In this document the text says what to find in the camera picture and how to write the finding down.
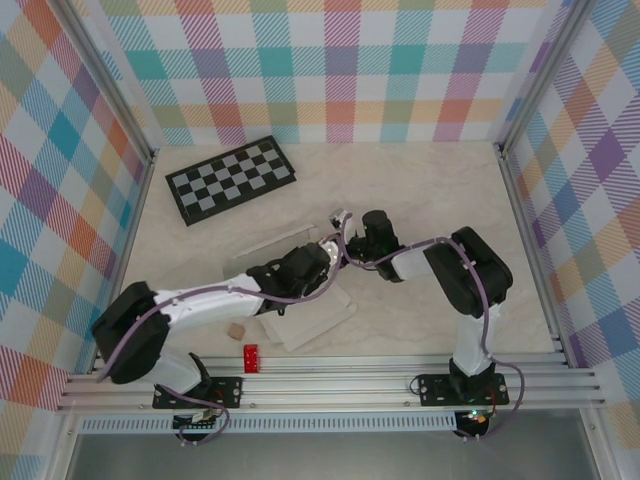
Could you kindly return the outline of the white paper box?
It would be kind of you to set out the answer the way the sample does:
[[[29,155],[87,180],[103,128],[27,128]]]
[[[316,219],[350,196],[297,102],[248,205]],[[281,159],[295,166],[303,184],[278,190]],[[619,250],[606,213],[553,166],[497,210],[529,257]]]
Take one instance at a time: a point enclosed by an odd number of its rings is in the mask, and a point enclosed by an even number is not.
[[[315,224],[299,224],[296,228],[265,240],[228,257],[222,266],[224,279],[247,269],[278,259],[294,247],[321,239]],[[351,318],[357,304],[336,282],[319,299],[288,306],[283,316],[276,312],[260,315],[258,320],[273,343],[293,352],[333,327]]]

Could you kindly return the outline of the black grey chessboard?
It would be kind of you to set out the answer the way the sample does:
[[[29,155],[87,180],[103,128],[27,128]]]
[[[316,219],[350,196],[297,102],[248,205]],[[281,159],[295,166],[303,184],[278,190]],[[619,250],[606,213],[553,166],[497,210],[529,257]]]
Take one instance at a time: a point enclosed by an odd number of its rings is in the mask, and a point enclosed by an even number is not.
[[[296,171],[272,136],[165,176],[188,226],[296,181]]]

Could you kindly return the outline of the small electronics board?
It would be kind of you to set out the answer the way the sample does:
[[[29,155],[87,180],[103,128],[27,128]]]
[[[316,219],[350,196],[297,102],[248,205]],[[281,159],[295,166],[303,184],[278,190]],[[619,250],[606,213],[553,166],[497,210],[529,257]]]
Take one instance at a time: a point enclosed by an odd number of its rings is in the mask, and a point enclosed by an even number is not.
[[[172,429],[184,435],[206,435],[218,428],[218,419],[223,416],[220,409],[205,409],[174,415]]]

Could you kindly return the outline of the grey metal panel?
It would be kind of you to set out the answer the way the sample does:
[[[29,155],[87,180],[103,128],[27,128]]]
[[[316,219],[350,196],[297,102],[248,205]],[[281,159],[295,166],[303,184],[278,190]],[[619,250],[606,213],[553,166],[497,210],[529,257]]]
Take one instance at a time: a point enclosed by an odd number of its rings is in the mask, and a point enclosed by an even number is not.
[[[84,435],[66,480],[600,480],[580,441],[451,435],[231,434],[202,447],[171,435]]]

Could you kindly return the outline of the electronics board with green light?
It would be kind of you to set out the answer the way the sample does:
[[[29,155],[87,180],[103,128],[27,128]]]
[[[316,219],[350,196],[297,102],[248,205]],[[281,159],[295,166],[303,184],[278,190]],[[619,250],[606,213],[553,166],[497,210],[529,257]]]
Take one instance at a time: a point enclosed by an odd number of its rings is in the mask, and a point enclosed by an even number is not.
[[[456,428],[454,433],[461,438],[484,436],[490,426],[493,410],[472,409],[455,413]]]

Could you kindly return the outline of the wide aluminium rail frame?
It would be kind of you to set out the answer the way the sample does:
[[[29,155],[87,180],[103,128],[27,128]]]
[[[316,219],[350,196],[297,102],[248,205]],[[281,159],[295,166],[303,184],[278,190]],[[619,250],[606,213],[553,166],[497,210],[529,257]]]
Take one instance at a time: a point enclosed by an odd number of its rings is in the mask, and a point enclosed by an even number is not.
[[[530,410],[601,408],[605,396],[595,373],[572,368],[562,352],[515,354],[507,361],[523,376],[499,367],[511,399]],[[416,411],[413,378],[448,370],[446,355],[273,357],[247,374],[240,358],[207,357],[211,375],[243,377],[239,412]],[[154,388],[146,383],[99,382],[96,373],[69,378],[58,404],[61,413],[149,413]]]

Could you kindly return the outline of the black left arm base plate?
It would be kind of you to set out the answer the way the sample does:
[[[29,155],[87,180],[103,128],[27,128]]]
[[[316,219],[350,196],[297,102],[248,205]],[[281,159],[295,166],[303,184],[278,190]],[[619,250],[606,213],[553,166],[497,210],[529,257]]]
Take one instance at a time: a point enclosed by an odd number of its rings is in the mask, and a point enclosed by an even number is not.
[[[216,403],[236,409],[240,406],[242,386],[241,377],[211,377],[181,396],[176,396],[165,387],[155,385],[152,407],[158,410],[196,409]]]

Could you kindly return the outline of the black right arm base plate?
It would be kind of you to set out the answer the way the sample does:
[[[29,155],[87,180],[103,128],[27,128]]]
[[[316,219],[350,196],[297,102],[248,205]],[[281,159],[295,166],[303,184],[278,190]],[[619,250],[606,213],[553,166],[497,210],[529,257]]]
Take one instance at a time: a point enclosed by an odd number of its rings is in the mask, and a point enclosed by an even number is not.
[[[499,373],[469,378],[453,374],[424,374],[417,379],[423,407],[503,406],[510,402],[504,376]]]

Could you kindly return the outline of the aluminium corner post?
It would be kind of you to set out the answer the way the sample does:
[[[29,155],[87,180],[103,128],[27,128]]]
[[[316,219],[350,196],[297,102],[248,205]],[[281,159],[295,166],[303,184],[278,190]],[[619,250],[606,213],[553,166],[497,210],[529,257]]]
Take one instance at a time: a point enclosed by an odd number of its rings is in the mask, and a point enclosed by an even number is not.
[[[47,0],[47,3],[56,15],[62,28],[69,35],[71,42],[87,65],[87,69],[93,76],[96,85],[105,95],[114,115],[120,121],[124,132],[127,134],[137,153],[147,164],[152,164],[154,160],[154,149],[143,134],[142,128],[139,126],[132,110],[125,101],[100,50],[93,42],[87,28],[83,24],[80,15],[76,12],[70,0]]]
[[[598,0],[548,0],[488,134],[505,158],[568,55]]]

